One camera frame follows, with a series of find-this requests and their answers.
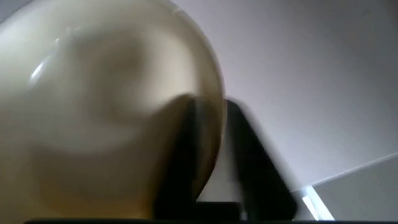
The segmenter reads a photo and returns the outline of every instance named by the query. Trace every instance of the light gray wall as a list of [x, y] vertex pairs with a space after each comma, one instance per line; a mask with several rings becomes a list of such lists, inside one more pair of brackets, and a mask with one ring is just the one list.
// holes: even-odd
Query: light gray wall
[[393, 1], [174, 0], [228, 95], [253, 110], [294, 188], [398, 151]]
[[398, 157], [314, 186], [335, 220], [398, 221]]

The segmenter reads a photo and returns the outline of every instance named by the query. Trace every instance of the bowl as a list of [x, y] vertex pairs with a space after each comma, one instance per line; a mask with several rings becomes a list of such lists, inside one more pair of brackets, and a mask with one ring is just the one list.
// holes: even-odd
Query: bowl
[[198, 197], [225, 103], [194, 22], [168, 1], [44, 0], [18, 10], [0, 25], [0, 217], [151, 218], [192, 97], [206, 113]]

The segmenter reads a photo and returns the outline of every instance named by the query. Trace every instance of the white wall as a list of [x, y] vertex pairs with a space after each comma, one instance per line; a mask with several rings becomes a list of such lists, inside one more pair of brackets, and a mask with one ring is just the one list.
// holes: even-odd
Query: white wall
[[398, 220], [398, 157], [314, 186], [335, 220]]
[[208, 36], [227, 94], [253, 110], [295, 188], [398, 151], [390, 1], [174, 1]]

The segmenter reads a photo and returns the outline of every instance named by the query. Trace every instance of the glossy surface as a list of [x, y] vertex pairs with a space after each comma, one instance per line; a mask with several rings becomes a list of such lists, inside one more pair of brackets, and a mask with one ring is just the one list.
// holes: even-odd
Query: glossy surface
[[0, 216], [149, 218], [188, 95], [209, 107], [194, 194], [223, 130], [202, 34], [163, 1], [35, 1], [0, 26]]

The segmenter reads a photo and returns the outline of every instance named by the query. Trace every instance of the cream ceramic bowl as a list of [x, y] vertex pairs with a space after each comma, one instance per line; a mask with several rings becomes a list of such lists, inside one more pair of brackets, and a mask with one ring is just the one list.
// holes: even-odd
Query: cream ceramic bowl
[[34, 1], [0, 25], [0, 222], [150, 218], [183, 109], [205, 102], [198, 195], [224, 125], [218, 64], [178, 7]]

